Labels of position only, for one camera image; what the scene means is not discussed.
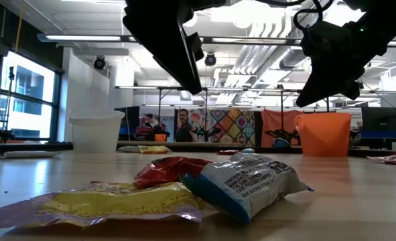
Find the wooden table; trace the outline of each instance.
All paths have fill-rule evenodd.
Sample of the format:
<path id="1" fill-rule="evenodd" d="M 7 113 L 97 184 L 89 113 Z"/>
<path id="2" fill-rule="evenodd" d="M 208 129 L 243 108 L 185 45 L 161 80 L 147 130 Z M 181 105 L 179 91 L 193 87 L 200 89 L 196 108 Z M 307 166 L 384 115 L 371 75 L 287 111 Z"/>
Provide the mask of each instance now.
<path id="1" fill-rule="evenodd" d="M 131 182 L 148 161 L 170 155 L 222 161 L 213 153 L 74 154 L 0 159 L 0 207 L 90 181 Z M 396 166 L 358 158 L 268 155 L 296 168 L 316 191 L 289 195 L 244 225 L 206 205 L 201 224 L 108 222 L 87 230 L 22 230 L 2 240 L 396 240 Z"/>

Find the security camera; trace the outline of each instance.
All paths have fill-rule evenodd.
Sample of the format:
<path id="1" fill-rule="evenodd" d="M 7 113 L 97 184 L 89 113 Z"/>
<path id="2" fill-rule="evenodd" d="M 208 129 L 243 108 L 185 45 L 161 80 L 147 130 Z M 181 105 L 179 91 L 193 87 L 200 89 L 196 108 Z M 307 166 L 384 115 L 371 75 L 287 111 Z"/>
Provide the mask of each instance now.
<path id="1" fill-rule="evenodd" d="M 205 65 L 211 67 L 216 65 L 216 63 L 217 63 L 217 59 L 214 53 L 208 53 L 205 58 Z"/>
<path id="2" fill-rule="evenodd" d="M 105 67 L 105 57 L 104 56 L 97 56 L 93 66 L 97 70 L 104 70 Z"/>

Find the orange bucket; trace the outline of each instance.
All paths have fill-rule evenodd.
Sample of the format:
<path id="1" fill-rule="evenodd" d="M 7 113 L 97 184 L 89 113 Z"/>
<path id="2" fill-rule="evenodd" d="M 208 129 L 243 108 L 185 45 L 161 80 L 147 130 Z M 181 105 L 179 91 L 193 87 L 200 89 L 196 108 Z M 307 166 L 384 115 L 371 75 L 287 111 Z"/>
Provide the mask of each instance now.
<path id="1" fill-rule="evenodd" d="M 157 142 L 166 142 L 167 135 L 166 134 L 155 134 L 155 141 Z"/>
<path id="2" fill-rule="evenodd" d="M 345 157 L 348 154 L 351 114 L 301 114 L 294 120 L 304 156 Z"/>

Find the white plastic container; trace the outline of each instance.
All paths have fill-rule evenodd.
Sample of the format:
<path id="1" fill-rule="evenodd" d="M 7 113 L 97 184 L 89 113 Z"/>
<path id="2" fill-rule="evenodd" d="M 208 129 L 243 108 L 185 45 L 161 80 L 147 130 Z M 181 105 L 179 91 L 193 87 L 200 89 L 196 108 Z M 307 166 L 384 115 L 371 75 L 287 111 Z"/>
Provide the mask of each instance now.
<path id="1" fill-rule="evenodd" d="M 95 108 L 70 110 L 74 151 L 113 153 L 116 151 L 120 124 L 125 113 Z"/>

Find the person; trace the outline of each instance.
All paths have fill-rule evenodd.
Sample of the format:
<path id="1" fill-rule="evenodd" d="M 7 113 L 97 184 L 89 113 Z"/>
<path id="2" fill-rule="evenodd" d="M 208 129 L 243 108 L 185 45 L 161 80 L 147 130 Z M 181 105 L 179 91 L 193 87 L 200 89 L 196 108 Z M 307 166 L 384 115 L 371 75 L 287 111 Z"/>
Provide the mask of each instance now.
<path id="1" fill-rule="evenodd" d="M 177 142 L 192 142 L 193 136 L 190 133 L 193 127 L 189 123 L 189 112 L 186 109 L 181 109 L 178 111 L 178 118 L 180 120 L 180 127 L 176 133 Z"/>

